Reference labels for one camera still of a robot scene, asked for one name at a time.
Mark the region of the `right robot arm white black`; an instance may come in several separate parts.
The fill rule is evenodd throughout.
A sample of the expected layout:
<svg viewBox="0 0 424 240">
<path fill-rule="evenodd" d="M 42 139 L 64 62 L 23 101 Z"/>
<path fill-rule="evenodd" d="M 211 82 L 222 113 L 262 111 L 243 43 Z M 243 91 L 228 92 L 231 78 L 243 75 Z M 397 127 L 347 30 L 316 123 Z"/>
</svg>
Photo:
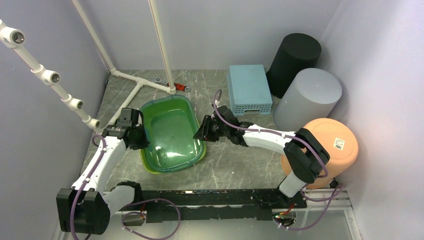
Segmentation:
<svg viewBox="0 0 424 240">
<path fill-rule="evenodd" d="M 329 171 L 326 164 L 330 154 L 306 128 L 297 131 L 278 131 L 239 121 L 226 106 L 220 106 L 212 115 L 205 115 L 193 139 L 217 142 L 226 137 L 234 145 L 258 147 L 284 155 L 291 168 L 275 194 L 276 203 L 287 208 L 295 195 L 306 185 L 324 178 Z"/>
</svg>

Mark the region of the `orange plastic bucket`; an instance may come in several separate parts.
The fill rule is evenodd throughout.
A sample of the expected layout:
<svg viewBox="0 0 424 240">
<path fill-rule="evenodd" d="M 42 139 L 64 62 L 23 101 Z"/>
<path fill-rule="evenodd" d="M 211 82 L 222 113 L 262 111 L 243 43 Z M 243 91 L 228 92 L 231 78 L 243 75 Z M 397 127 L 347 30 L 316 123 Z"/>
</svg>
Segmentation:
<svg viewBox="0 0 424 240">
<path fill-rule="evenodd" d="M 346 125 L 330 118 L 311 120 L 303 128 L 310 131 L 329 154 L 329 161 L 325 165 L 328 176 L 318 178 L 314 183 L 305 187 L 308 189 L 324 188 L 356 161 L 359 153 L 358 141 Z"/>
</svg>

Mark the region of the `light blue plastic basket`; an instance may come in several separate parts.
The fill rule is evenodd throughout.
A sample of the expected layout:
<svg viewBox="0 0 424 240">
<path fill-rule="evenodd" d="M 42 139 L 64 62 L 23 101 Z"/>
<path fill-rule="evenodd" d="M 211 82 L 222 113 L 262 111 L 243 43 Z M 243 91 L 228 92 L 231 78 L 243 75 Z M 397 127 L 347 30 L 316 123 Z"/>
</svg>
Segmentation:
<svg viewBox="0 0 424 240">
<path fill-rule="evenodd" d="M 227 83 L 230 109 L 235 116 L 271 113 L 273 100 L 262 64 L 229 66 Z"/>
</svg>

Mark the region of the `dark green plastic basket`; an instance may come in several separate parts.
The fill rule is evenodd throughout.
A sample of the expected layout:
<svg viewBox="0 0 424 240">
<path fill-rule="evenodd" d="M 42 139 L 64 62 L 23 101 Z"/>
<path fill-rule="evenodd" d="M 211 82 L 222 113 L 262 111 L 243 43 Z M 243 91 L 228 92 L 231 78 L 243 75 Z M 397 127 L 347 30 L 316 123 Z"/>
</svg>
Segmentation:
<svg viewBox="0 0 424 240">
<path fill-rule="evenodd" d="M 145 103 L 140 111 L 146 131 L 149 149 L 154 153 L 161 149 L 188 154 L 204 142 L 193 139 L 200 124 L 190 100 L 183 95 L 170 95 Z"/>
</svg>

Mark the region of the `grey plastic bucket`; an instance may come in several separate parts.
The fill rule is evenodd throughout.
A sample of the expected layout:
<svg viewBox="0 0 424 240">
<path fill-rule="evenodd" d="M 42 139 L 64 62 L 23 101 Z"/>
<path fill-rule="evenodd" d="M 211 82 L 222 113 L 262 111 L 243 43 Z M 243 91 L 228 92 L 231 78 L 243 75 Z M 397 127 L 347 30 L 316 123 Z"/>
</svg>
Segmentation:
<svg viewBox="0 0 424 240">
<path fill-rule="evenodd" d="M 273 112 L 275 126 L 284 132 L 296 131 L 308 122 L 326 118 L 343 93 L 339 80 L 319 68 L 301 70 Z"/>
</svg>

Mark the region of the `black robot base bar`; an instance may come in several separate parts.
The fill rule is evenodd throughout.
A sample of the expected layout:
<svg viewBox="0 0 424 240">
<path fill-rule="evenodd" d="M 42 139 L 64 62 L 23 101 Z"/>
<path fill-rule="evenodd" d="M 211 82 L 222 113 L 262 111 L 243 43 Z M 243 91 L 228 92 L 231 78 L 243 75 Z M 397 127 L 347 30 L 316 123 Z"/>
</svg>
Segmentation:
<svg viewBox="0 0 424 240">
<path fill-rule="evenodd" d="M 307 207 L 300 193 L 287 197 L 277 188 L 142 190 L 136 187 L 131 206 L 122 212 L 141 212 L 148 223 L 164 221 L 256 219 L 270 221 L 288 209 Z"/>
</svg>

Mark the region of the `black plastic bucket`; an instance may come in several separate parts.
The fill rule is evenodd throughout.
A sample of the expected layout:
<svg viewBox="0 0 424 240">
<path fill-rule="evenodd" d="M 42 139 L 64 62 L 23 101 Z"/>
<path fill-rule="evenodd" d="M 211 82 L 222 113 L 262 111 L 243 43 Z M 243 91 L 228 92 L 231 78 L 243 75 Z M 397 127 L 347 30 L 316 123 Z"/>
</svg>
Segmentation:
<svg viewBox="0 0 424 240">
<path fill-rule="evenodd" d="M 285 36 L 266 72 L 270 93 L 281 99 L 300 71 L 316 66 L 321 52 L 321 44 L 310 35 Z"/>
</svg>

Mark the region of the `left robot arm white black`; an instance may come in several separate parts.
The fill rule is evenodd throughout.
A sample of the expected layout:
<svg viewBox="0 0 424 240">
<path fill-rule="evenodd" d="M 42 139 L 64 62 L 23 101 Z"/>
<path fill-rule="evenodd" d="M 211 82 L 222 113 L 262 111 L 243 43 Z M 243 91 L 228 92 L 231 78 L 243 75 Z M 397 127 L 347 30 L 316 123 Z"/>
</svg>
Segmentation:
<svg viewBox="0 0 424 240">
<path fill-rule="evenodd" d="M 119 118 L 92 138 L 97 150 L 80 177 L 70 188 L 62 188 L 56 195 L 60 229 L 78 239 L 78 234 L 102 235 L 112 215 L 127 206 L 139 209 L 144 203 L 141 185 L 122 181 L 110 191 L 106 185 L 117 163 L 127 150 L 148 147 L 143 125 L 144 115 L 139 109 L 122 108 Z"/>
</svg>

